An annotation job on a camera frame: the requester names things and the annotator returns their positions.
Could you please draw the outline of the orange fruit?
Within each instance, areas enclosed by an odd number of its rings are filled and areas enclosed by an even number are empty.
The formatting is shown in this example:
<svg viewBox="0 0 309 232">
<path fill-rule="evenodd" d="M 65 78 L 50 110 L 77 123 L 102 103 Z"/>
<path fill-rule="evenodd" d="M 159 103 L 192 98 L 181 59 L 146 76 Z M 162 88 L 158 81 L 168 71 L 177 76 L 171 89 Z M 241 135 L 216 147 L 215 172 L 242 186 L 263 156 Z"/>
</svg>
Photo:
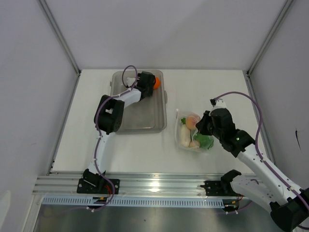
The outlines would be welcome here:
<svg viewBox="0 0 309 232">
<path fill-rule="evenodd" d="M 153 86 L 153 89 L 158 89 L 160 87 L 160 79 L 158 77 L 155 77 L 155 83 L 154 83 L 154 86 Z"/>
</svg>

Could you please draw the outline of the peach fruit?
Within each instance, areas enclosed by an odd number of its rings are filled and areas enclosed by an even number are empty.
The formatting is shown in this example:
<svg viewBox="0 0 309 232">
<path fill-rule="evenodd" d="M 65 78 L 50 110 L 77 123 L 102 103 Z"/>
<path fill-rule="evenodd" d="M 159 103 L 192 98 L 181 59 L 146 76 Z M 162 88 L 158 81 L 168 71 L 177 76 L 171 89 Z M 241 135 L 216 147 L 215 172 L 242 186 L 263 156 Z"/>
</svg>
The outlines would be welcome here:
<svg viewBox="0 0 309 232">
<path fill-rule="evenodd" d="M 200 117 L 196 115 L 188 116 L 185 120 L 185 124 L 188 129 L 195 130 L 196 124 L 200 121 Z"/>
</svg>

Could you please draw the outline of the green lettuce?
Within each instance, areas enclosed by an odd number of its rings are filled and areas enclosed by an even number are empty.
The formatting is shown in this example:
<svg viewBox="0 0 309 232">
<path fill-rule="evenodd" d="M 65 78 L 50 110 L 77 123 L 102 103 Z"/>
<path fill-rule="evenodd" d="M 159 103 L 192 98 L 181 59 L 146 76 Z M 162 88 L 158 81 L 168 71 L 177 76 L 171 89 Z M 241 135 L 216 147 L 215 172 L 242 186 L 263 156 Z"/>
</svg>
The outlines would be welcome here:
<svg viewBox="0 0 309 232">
<path fill-rule="evenodd" d="M 203 150 L 208 150 L 214 145 L 214 138 L 212 136 L 197 133 L 194 136 L 194 140 L 199 143 L 199 148 Z"/>
</svg>

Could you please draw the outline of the white radish green leaves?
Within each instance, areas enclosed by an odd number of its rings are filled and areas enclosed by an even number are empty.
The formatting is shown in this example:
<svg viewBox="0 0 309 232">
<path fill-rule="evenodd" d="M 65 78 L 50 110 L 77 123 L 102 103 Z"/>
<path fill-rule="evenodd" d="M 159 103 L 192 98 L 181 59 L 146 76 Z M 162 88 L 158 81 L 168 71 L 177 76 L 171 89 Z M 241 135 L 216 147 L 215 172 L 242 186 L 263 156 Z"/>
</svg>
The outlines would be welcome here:
<svg viewBox="0 0 309 232">
<path fill-rule="evenodd" d="M 191 131 L 186 126 L 186 118 L 181 119 L 180 143 L 183 147 L 189 147 L 191 143 Z"/>
</svg>

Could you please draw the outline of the clear zip top bag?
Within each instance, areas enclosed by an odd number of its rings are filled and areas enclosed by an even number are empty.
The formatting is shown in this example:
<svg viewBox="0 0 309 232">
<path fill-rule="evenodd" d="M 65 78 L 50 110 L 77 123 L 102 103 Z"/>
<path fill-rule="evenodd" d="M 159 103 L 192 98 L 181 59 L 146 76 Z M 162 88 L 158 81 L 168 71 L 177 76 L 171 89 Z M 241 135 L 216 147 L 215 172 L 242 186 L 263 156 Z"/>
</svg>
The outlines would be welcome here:
<svg viewBox="0 0 309 232">
<path fill-rule="evenodd" d="M 183 110 L 180 110 L 180 109 L 176 109 L 176 123 L 175 123 L 175 130 L 174 130 L 174 137 L 175 137 L 175 142 L 176 144 L 181 148 L 181 149 L 184 149 L 184 150 L 188 150 L 188 151 L 191 151 L 191 152 L 206 152 L 207 150 L 203 150 L 203 149 L 200 149 L 200 148 L 189 148 L 189 147 L 183 147 L 180 143 L 180 129 L 181 129 L 181 119 L 183 117 L 187 118 L 188 116 L 192 116 L 192 115 L 196 115 L 198 116 L 197 114 L 191 112 L 191 111 L 183 111 Z M 195 141 L 194 140 L 194 136 L 199 133 L 197 128 L 195 130 L 190 130 L 191 131 L 191 141 Z"/>
</svg>

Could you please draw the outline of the small beige mushroom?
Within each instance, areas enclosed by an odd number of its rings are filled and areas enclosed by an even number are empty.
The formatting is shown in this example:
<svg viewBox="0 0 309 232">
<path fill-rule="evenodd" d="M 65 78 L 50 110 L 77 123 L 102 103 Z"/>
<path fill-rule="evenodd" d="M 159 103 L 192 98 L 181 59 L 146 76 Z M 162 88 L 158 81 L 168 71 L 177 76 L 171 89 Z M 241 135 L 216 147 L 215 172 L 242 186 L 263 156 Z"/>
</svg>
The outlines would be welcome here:
<svg viewBox="0 0 309 232">
<path fill-rule="evenodd" d="M 198 141 L 191 141 L 189 144 L 189 148 L 199 148 L 199 142 Z"/>
</svg>

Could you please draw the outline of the clear grey plastic bin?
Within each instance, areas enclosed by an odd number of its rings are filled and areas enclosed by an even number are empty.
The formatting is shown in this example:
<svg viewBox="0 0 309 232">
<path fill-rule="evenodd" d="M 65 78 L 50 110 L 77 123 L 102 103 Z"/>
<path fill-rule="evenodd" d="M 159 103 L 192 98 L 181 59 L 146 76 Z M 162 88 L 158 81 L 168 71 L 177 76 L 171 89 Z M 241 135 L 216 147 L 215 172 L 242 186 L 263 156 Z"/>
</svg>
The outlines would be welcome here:
<svg viewBox="0 0 309 232">
<path fill-rule="evenodd" d="M 128 88 L 126 79 L 128 77 L 138 78 L 138 73 L 142 71 L 115 72 L 111 81 L 111 95 L 116 96 L 114 100 L 116 108 L 121 104 L 122 116 L 118 121 L 118 134 L 138 134 L 138 133 L 156 133 L 162 131 L 167 124 L 166 116 L 166 96 L 164 91 L 162 72 L 159 70 L 150 70 L 160 79 L 160 87 L 154 89 L 153 95 L 147 98 L 141 98 L 141 92 L 134 88 Z"/>
</svg>

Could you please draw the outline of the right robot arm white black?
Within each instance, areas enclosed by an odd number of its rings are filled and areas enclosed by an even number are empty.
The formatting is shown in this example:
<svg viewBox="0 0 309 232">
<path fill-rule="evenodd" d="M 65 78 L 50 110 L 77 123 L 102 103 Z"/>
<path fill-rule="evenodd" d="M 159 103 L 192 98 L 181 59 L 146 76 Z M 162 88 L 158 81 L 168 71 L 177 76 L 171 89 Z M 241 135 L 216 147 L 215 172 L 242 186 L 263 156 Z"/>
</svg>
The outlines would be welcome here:
<svg viewBox="0 0 309 232">
<path fill-rule="evenodd" d="M 309 190 L 295 184 L 263 156 L 258 151 L 257 141 L 246 131 L 236 129 L 226 108 L 205 111 L 196 128 L 202 135 L 217 138 L 224 150 L 249 167 L 263 182 L 252 183 L 240 172 L 231 170 L 232 177 L 220 183 L 224 194 L 236 192 L 248 197 L 268 211 L 274 223 L 285 232 L 291 232 L 309 217 Z"/>
</svg>

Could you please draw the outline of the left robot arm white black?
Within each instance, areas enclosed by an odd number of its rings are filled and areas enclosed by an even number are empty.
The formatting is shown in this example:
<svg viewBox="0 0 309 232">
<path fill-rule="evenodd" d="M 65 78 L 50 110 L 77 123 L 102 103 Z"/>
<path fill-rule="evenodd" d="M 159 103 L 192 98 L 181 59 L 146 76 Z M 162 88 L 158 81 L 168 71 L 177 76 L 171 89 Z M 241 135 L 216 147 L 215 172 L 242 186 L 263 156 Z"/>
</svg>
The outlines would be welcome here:
<svg viewBox="0 0 309 232">
<path fill-rule="evenodd" d="M 77 193 L 115 194 L 115 184 L 105 177 L 104 159 L 108 152 L 107 143 L 120 129 L 124 109 L 144 98 L 152 97 L 160 81 L 154 74 L 146 71 L 136 72 L 134 78 L 123 80 L 125 91 L 114 96 L 103 95 L 94 116 L 98 131 L 94 157 L 79 179 Z"/>
</svg>

